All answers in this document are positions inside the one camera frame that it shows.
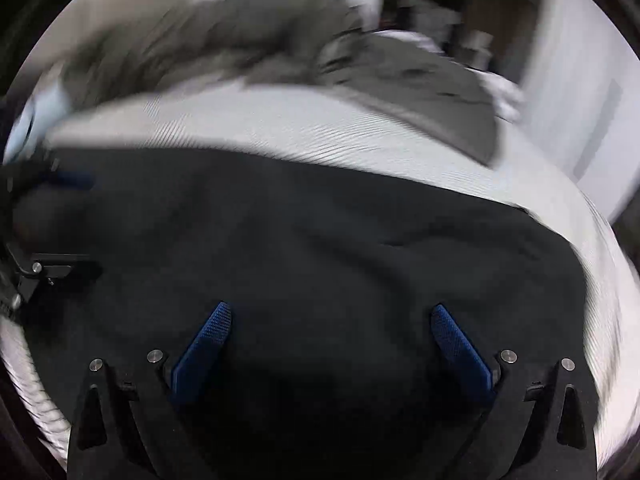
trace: light blue cloth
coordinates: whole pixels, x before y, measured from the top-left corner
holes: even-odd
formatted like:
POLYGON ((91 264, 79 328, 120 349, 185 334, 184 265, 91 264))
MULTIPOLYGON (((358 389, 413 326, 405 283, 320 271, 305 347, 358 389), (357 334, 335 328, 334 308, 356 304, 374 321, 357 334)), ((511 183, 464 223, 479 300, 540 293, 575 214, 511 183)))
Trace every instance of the light blue cloth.
POLYGON ((36 146, 44 139, 47 130, 72 111, 71 99, 60 80, 56 80, 48 88, 32 96, 9 134, 2 163, 6 164, 26 153, 33 153, 36 146), (32 117, 33 126, 27 138, 32 117))

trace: striped white fabric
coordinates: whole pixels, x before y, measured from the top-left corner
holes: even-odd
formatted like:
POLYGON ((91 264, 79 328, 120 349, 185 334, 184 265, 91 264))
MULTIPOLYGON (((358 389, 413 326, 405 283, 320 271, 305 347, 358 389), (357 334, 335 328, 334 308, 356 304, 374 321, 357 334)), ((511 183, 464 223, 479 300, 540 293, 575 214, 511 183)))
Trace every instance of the striped white fabric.
MULTIPOLYGON (((598 466, 640 422, 640 287, 607 222, 512 125, 485 168, 424 134, 317 89, 233 82, 139 96, 79 114, 53 146, 225 148, 398 176, 517 204, 569 240, 588 283, 584 344, 600 395, 598 466)), ((63 456, 68 424, 44 394, 22 330, 0 321, 0 354, 34 420, 63 456)))

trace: dark gray fabric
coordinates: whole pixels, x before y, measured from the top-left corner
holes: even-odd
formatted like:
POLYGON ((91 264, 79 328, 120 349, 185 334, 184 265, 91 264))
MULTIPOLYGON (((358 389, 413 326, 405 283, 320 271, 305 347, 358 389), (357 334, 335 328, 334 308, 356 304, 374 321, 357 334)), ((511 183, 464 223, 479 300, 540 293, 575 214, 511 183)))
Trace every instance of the dark gray fabric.
POLYGON ((491 97, 449 60, 363 34, 345 0, 212 0, 103 30, 67 61, 63 84, 86 109, 190 77, 332 86, 482 164, 497 145, 491 97))

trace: mattress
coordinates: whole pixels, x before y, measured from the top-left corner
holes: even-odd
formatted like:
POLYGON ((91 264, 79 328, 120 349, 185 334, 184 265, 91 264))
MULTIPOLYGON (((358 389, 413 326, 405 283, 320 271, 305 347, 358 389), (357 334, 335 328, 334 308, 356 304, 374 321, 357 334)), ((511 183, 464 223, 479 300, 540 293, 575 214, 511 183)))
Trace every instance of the mattress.
MULTIPOLYGON (((142 95, 76 114, 47 134, 52 147, 215 147, 408 178, 526 208, 569 240, 587 279, 584 347, 600 410, 598 467, 640 423, 640 286, 607 221, 507 121, 492 168, 386 116, 321 89, 203 86, 142 95)), ((0 319, 0 354, 54 452, 66 459, 70 425, 49 399, 22 329, 0 319)))

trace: round metal bolt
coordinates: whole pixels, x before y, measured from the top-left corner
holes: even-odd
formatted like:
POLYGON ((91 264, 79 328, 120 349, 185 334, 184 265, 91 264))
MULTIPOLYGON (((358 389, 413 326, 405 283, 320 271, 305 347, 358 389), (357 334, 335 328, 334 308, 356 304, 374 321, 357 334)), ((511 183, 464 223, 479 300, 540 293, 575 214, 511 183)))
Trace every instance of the round metal bolt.
POLYGON ((89 370, 92 372, 97 372, 100 368, 102 368, 102 359, 94 359, 89 363, 89 370))
POLYGON ((162 350, 152 350, 146 355, 146 360, 150 363, 157 363, 162 359, 162 350))
POLYGON ((20 294, 16 294, 11 298, 11 308, 14 310, 18 310, 22 304, 22 297, 20 294))
POLYGON ((565 357, 564 359, 562 359, 562 361, 560 361, 560 364, 562 365, 562 368, 564 368, 569 372, 572 370, 575 370, 575 363, 571 361, 571 359, 569 359, 568 357, 565 357))
POLYGON ((514 363, 518 360, 518 355, 513 350, 503 350, 500 352, 500 359, 505 363, 514 363))

